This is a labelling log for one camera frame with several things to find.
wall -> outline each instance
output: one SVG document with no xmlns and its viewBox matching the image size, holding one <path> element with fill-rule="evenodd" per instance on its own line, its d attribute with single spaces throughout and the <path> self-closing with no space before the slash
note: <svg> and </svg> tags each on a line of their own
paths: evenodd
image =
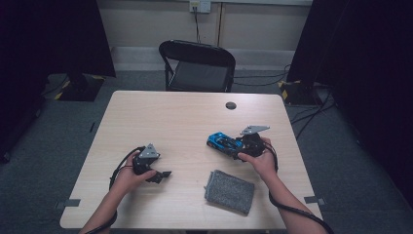
<svg viewBox="0 0 413 234">
<path fill-rule="evenodd" d="M 201 41 L 226 49 L 295 51 L 311 2 L 213 1 L 210 14 L 198 14 Z M 196 41 L 188 1 L 97 3 L 111 47 L 158 47 L 169 39 Z"/>
</svg>

gray fabric pad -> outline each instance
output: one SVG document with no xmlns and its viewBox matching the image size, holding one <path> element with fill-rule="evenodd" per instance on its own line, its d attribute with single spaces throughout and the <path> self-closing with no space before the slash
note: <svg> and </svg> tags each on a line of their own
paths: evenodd
<svg viewBox="0 0 413 234">
<path fill-rule="evenodd" d="M 254 184 L 219 170 L 210 173 L 206 185 L 207 201 L 248 215 Z"/>
</svg>

power outlet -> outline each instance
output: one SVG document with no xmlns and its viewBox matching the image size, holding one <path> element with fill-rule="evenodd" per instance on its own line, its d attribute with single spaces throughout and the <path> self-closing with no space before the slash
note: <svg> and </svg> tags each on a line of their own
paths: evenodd
<svg viewBox="0 0 413 234">
<path fill-rule="evenodd" d="M 201 1 L 189 1 L 189 12 L 195 12 L 195 9 L 198 13 L 201 12 Z"/>
<path fill-rule="evenodd" d="M 210 1 L 189 1 L 189 12 L 210 13 Z"/>
</svg>

wooden table top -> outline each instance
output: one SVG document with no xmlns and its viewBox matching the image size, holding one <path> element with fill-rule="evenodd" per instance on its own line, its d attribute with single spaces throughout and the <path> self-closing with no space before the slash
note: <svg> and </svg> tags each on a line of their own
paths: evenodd
<svg viewBox="0 0 413 234">
<path fill-rule="evenodd" d="M 237 107 L 226 108 L 227 102 Z M 115 92 L 66 207 L 63 228 L 81 228 L 108 191 L 109 178 L 134 148 L 153 143 L 161 154 L 151 167 L 172 171 L 160 184 L 145 182 L 118 208 L 113 228 L 248 230 L 284 229 L 268 188 L 249 163 L 233 160 L 207 146 L 207 137 L 222 132 L 239 137 L 247 126 L 270 126 L 259 133 L 271 139 L 279 160 L 279 176 L 305 204 L 314 196 L 282 99 L 276 95 L 181 92 Z M 220 170 L 255 184 L 248 215 L 215 207 L 205 199 L 210 172 Z M 321 217 L 317 203 L 307 207 Z"/>
</svg>

blue object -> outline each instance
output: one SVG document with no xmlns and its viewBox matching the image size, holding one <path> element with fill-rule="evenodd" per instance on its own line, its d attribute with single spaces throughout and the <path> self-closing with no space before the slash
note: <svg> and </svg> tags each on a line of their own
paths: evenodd
<svg viewBox="0 0 413 234">
<path fill-rule="evenodd" d="M 207 138 L 206 144 L 226 155 L 233 157 L 234 159 L 239 159 L 238 153 L 243 149 L 244 146 L 240 140 L 233 139 L 221 132 L 210 135 Z"/>
</svg>

